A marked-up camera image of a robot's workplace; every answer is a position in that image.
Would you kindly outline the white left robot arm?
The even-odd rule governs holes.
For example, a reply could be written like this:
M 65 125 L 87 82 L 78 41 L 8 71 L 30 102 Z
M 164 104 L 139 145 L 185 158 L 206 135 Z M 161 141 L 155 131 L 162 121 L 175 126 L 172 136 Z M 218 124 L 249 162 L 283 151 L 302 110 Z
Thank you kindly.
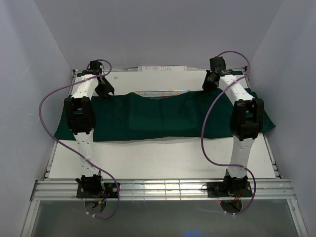
M 81 177 L 76 181 L 81 190 L 93 197 L 104 195 L 105 186 L 101 171 L 90 164 L 94 156 L 93 132 L 96 116 L 92 106 L 92 96 L 96 93 L 101 99 L 114 94 L 114 87 L 107 81 L 104 73 L 104 60 L 92 60 L 79 76 L 83 83 L 79 84 L 75 93 L 64 100 L 64 109 L 68 128 L 74 135 L 81 159 Z

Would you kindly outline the dark green surgical drape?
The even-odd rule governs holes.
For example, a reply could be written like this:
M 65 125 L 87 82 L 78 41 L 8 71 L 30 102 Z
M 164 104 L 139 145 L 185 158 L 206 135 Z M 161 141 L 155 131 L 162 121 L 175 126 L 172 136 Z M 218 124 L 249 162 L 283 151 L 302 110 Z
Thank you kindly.
M 220 89 L 190 91 L 163 99 L 149 99 L 135 93 L 92 98 L 96 116 L 95 142 L 131 141 L 164 137 L 231 137 L 229 123 L 233 106 L 226 95 L 206 115 Z

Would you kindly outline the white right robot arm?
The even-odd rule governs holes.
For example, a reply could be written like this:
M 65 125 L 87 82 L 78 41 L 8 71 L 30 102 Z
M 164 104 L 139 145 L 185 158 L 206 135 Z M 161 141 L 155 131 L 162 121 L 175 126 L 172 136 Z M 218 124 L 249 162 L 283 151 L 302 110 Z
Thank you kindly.
M 222 182 L 207 183 L 207 190 L 213 197 L 252 195 L 247 177 L 247 165 L 251 147 L 262 132 L 264 120 L 264 102 L 250 95 L 238 82 L 235 72 L 226 68 L 222 56 L 210 60 L 210 70 L 202 85 L 204 91 L 221 89 L 231 104 L 230 131 L 233 135 L 233 150 L 230 164 Z

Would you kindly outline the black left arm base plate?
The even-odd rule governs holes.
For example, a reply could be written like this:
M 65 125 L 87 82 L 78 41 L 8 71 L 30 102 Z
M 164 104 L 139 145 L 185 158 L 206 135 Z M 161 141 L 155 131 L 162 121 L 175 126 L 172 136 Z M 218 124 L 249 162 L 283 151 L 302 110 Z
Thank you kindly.
M 119 185 L 114 182 L 103 182 L 102 184 L 81 185 L 78 184 L 77 198 L 117 198 L 119 193 Z

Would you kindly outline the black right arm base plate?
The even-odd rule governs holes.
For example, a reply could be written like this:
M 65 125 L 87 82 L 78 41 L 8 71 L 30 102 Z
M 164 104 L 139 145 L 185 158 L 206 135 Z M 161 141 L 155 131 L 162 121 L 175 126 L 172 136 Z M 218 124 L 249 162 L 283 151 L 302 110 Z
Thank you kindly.
M 207 191 L 209 198 L 250 198 L 253 192 L 248 182 L 245 188 L 229 189 L 225 187 L 224 182 L 207 182 L 202 185 L 203 191 Z

